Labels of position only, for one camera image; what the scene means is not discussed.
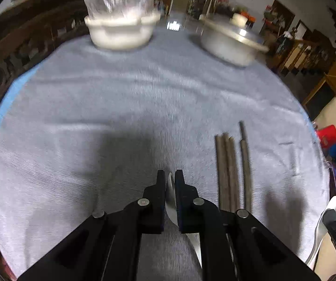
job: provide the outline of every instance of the white pot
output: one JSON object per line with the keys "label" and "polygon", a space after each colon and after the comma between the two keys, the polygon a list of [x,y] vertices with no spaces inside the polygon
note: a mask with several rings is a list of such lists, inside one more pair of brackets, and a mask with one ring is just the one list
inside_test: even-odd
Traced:
{"label": "white pot", "polygon": [[92,42],[100,48],[129,50],[147,43],[160,20],[160,13],[142,18],[91,19],[85,18]]}
{"label": "white pot", "polygon": [[245,67],[255,60],[258,52],[268,51],[267,46],[256,42],[256,35],[251,35],[244,29],[229,23],[219,24],[206,18],[202,21],[202,46],[220,59]]}

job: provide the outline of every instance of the floor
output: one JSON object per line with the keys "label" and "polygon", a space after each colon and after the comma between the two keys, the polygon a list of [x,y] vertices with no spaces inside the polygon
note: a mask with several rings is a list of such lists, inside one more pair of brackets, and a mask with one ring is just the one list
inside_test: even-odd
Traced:
{"label": "floor", "polygon": [[[163,17],[158,23],[158,26],[165,26],[167,29],[177,32],[189,31],[192,33],[201,33],[202,31],[202,25],[198,20],[186,16],[184,13],[173,11],[171,12],[170,16]],[[263,64],[266,63],[265,58],[266,57],[264,54],[259,54],[257,56],[257,60]],[[322,76],[318,74],[311,75],[309,73],[303,75],[301,72],[299,72],[297,75],[288,73],[286,76],[279,76],[279,78],[290,89],[297,100],[302,102],[308,96],[314,86],[320,81]],[[327,97],[332,96],[331,94],[328,94],[328,92],[326,92],[324,95],[325,96],[323,97],[326,98],[324,102],[323,100],[319,100],[317,102],[314,101],[312,107],[310,107],[309,116],[312,120],[319,114],[320,110],[325,106],[326,102],[329,102]]]}

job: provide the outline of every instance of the white utensil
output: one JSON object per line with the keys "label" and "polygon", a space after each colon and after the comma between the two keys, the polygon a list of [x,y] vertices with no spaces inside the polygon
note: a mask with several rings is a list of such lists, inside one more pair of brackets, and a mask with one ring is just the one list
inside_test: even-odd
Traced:
{"label": "white utensil", "polygon": [[314,246],[312,247],[311,253],[305,262],[306,265],[311,269],[314,269],[315,260],[317,259],[317,253],[319,251],[320,244],[322,243],[323,237],[327,233],[327,228],[323,224],[323,215],[329,209],[333,209],[336,211],[336,196],[331,198],[327,207],[320,215],[319,221],[317,222],[317,226],[315,228]]}
{"label": "white utensil", "polygon": [[[174,190],[174,178],[171,173],[168,175],[168,184],[165,191],[165,210],[167,211],[170,220],[178,226],[177,221],[177,210],[176,210],[176,193]],[[200,253],[200,240],[198,233],[187,233],[193,248],[195,250],[196,256],[199,260],[199,264],[202,267],[202,255]]]}

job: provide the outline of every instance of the white container with plastic bag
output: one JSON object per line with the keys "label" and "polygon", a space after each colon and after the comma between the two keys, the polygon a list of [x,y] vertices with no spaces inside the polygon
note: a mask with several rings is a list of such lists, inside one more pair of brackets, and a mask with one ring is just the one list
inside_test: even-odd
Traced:
{"label": "white container with plastic bag", "polygon": [[92,42],[100,48],[129,50],[152,37],[160,13],[153,0],[85,0],[85,23]]}

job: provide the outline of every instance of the pot lid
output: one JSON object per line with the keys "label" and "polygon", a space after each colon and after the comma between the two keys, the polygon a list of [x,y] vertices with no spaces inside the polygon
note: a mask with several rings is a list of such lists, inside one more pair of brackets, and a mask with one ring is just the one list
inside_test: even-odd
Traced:
{"label": "pot lid", "polygon": [[208,18],[201,18],[204,25],[219,32],[224,35],[231,37],[245,45],[251,46],[257,50],[267,52],[269,48],[263,45],[264,40],[253,33],[250,29],[247,28],[239,28],[236,25],[233,25],[229,22],[229,20],[216,18],[214,20],[210,20]]}

